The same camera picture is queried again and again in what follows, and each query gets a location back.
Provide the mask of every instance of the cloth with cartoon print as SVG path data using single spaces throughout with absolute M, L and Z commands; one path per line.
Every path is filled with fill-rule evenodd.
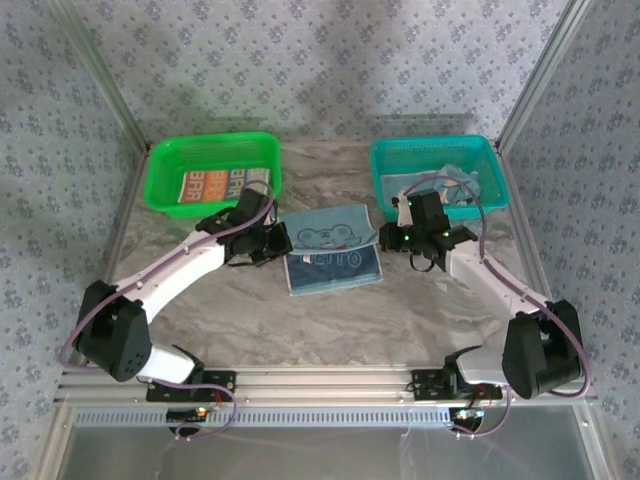
M 293 244 L 285 257 L 292 296 L 382 281 L 377 235 L 366 205 L 290 213 L 282 221 Z
M 440 170 L 433 170 L 418 173 L 406 173 L 399 175 L 382 175 L 380 177 L 380 185 L 382 186 L 382 198 L 385 205 L 393 206 L 393 197 L 400 195 L 400 192 L 406 190 L 414 183 L 429 175 L 447 175 L 457 178 L 465 183 L 473 193 L 478 197 L 482 193 L 478 172 L 467 173 L 457 165 L 445 165 Z M 451 180 L 436 178 L 427 180 L 418 185 L 414 193 L 425 192 L 427 190 L 435 190 L 440 195 L 440 201 L 443 205 L 466 206 L 473 203 L 473 199 L 469 192 Z
M 288 213 L 282 221 L 293 245 L 292 255 L 343 253 L 377 240 L 363 203 Z

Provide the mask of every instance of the book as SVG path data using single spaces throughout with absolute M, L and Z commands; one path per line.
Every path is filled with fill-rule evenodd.
M 193 170 L 186 172 L 178 203 L 211 203 L 237 200 L 250 180 L 269 181 L 268 168 L 239 168 L 234 170 Z M 254 190 L 266 193 L 262 185 Z

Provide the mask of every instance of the wall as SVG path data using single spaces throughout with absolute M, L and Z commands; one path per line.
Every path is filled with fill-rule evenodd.
M 566 0 L 76 0 L 145 138 L 497 137 Z
M 508 158 L 554 294 L 578 306 L 624 468 L 640 478 L 640 4 L 593 3 Z
M 45 2 L 0 2 L 0 478 L 37 459 L 58 349 L 139 157 Z

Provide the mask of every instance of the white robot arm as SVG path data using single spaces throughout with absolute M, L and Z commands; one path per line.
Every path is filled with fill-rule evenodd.
M 414 269 L 413 256 L 430 259 L 425 271 L 437 265 L 460 280 L 507 326 L 497 347 L 470 347 L 445 359 L 447 373 L 453 372 L 459 384 L 456 387 L 510 385 L 521 397 L 532 398 L 582 374 L 574 345 L 542 311 L 551 312 L 581 343 L 578 316 L 569 302 L 550 302 L 490 255 L 481 256 L 478 239 L 470 230 L 451 227 L 436 192 L 401 195 L 397 207 L 398 222 L 380 229 L 383 251 L 409 252 Z
M 87 359 L 123 382 L 134 376 L 171 383 L 198 383 L 202 363 L 179 347 L 154 345 L 149 325 L 155 316 L 200 277 L 249 255 L 259 266 L 291 251 L 275 204 L 245 189 L 234 208 L 205 218 L 180 245 L 140 272 L 108 285 L 98 280 L 85 291 L 79 323 L 112 298 L 80 329 L 73 346 Z

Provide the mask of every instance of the table surface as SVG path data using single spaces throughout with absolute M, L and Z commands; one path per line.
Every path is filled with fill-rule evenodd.
M 281 212 L 365 203 L 377 207 L 368 147 L 282 149 Z M 114 280 L 174 248 L 198 219 L 149 209 L 135 192 Z M 479 231 L 479 221 L 465 224 Z M 487 250 L 516 277 L 524 272 L 506 210 L 489 214 Z M 156 343 L 176 344 L 205 365 L 439 365 L 449 353 L 496 342 L 506 323 L 448 274 L 411 270 L 408 256 L 381 254 L 384 281 L 349 290 L 291 297 L 284 261 L 261 268 L 221 268 L 169 303 L 151 325 Z

